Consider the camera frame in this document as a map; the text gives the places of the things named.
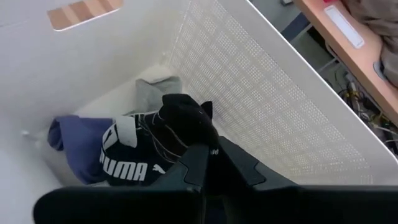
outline blue fabric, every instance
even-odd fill
[[[55,150],[65,151],[73,173],[84,184],[105,180],[100,164],[102,136],[112,125],[108,118],[59,116],[51,124],[47,141]]]

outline gray fabric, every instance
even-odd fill
[[[179,77],[169,77],[158,82],[136,81],[136,109],[132,113],[158,111],[163,106],[162,96],[181,93],[182,82]]]
[[[359,22],[368,25],[384,41],[381,60],[384,74],[398,86],[398,0],[343,0]]]

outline wooden desk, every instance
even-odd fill
[[[383,113],[395,125],[398,125],[398,89],[387,80],[380,78],[373,69],[374,62],[377,62],[380,58],[381,38],[367,26],[355,20],[339,1],[324,3],[322,0],[294,0],[294,3],[329,43],[339,58],[344,61],[360,84],[377,101]],[[324,12],[324,8],[332,4],[339,9],[364,39],[365,45],[360,49],[355,49],[351,45]]]

